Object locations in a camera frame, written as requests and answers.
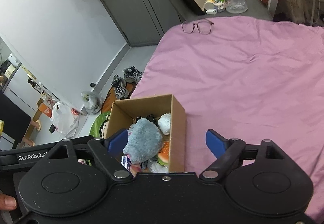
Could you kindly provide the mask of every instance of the metal screw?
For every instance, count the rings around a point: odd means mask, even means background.
[[[171,177],[169,177],[169,176],[164,176],[164,177],[162,177],[162,180],[163,180],[163,181],[170,181],[170,180],[171,180]]]
[[[212,178],[218,177],[218,173],[213,170],[207,170],[207,171],[203,172],[202,176],[204,178],[212,179]]]
[[[118,179],[127,178],[127,177],[129,177],[129,172],[125,171],[125,170],[118,170],[118,171],[114,172],[114,177],[116,177]]]

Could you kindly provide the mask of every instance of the mattress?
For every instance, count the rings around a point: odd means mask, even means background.
[[[324,29],[243,16],[210,20],[209,35],[170,29],[132,98],[172,93],[182,104],[188,172],[215,160],[208,129],[248,144],[272,139],[312,179],[306,213],[324,221]]]

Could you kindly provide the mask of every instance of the human thumb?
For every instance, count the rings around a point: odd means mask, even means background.
[[[14,197],[0,194],[0,210],[15,210],[17,203]]]

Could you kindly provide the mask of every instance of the pair of sneakers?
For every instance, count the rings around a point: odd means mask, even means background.
[[[129,96],[129,91],[126,89],[127,83],[135,82],[138,84],[143,75],[143,73],[134,66],[124,69],[123,73],[124,79],[115,75],[111,83],[115,89],[115,95],[118,100],[127,99]]]

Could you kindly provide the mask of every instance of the slipper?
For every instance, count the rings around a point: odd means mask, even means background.
[[[30,140],[30,141],[32,141],[32,143],[33,143],[33,145],[32,145],[32,146],[35,146],[35,142],[34,142],[33,140]],[[30,146],[30,145],[28,145],[28,146]]]
[[[37,131],[40,131],[40,130],[41,130],[41,128],[42,128],[42,124],[41,124],[40,120],[37,120],[37,121],[36,121],[36,123],[38,123],[38,124],[39,124],[39,127],[38,127]]]

